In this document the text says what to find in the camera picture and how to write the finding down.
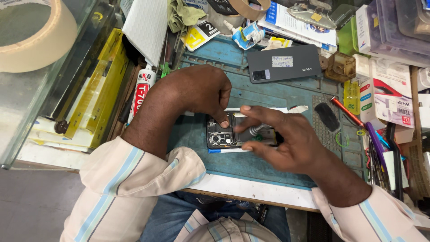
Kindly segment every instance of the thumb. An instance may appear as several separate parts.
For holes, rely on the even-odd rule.
[[[259,141],[248,141],[242,145],[243,150],[250,150],[254,152],[258,157],[263,158],[270,164],[276,163],[283,159],[282,155],[271,146],[265,145]]]
[[[230,125],[227,114],[225,114],[225,111],[219,105],[217,105],[215,111],[209,115],[211,115],[223,128],[228,128]]]

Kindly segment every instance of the floor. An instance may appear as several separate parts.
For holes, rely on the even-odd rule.
[[[57,242],[83,189],[74,173],[0,169],[0,242]],[[291,241],[305,242],[306,212],[286,214]]]

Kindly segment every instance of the green cloth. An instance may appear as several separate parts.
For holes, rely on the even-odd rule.
[[[199,18],[206,16],[201,9],[188,7],[183,0],[167,0],[168,25],[173,33],[185,35],[188,26],[193,26]]]

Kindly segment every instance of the smartphone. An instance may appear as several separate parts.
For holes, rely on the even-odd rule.
[[[230,126],[223,128],[214,118],[206,116],[206,138],[209,149],[233,149],[242,147],[242,142],[236,142],[239,134],[233,131],[233,127],[240,124],[246,116],[239,111],[226,111]],[[277,147],[284,142],[284,138],[273,128],[262,129],[253,140],[260,141],[272,147]]]

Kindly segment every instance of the blue repair mat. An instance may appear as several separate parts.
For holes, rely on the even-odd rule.
[[[367,181],[367,176],[364,176],[364,157],[366,156],[362,146],[362,137],[356,134],[360,129],[339,108],[329,102],[333,95],[343,97],[344,89],[341,84],[325,79],[323,74],[288,81],[252,84],[249,79],[246,55],[249,51],[260,49],[261,47],[255,46],[244,51],[231,38],[218,35],[194,52],[185,51],[180,67],[207,63],[223,69],[233,86],[228,103],[229,108],[238,108],[244,104],[287,108],[307,105],[309,110],[302,114],[309,120],[321,143]],[[203,78],[202,81],[211,81],[211,77]],[[313,110],[321,102],[326,102],[339,118],[341,123],[339,132],[344,131],[339,135],[340,142],[345,145],[346,136],[349,136],[348,147],[343,148],[336,143],[336,133],[329,132]],[[195,114],[194,117],[181,116],[176,121],[169,139],[168,151],[180,146],[186,146],[196,151],[209,174],[301,189],[316,186],[307,175],[276,171],[252,152],[208,154],[206,116],[204,114]]]

